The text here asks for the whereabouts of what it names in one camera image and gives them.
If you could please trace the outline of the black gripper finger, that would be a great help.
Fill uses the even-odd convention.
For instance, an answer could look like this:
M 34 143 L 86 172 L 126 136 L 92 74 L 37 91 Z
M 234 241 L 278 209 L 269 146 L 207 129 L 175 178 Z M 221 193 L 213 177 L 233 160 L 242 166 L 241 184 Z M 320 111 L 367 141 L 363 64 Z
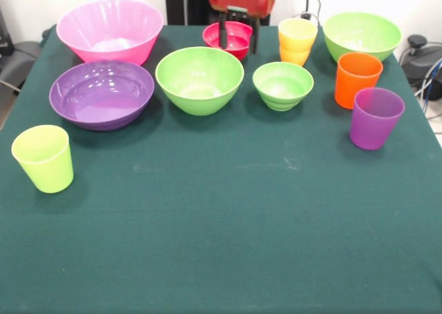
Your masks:
M 221 12 L 219 17 L 219 45 L 221 49 L 227 49 L 227 15 L 226 12 Z
M 259 18 L 250 18 L 251 27 L 253 29 L 252 36 L 250 39 L 250 52 L 251 54 L 256 54 L 258 49 L 258 39 L 259 39 Z

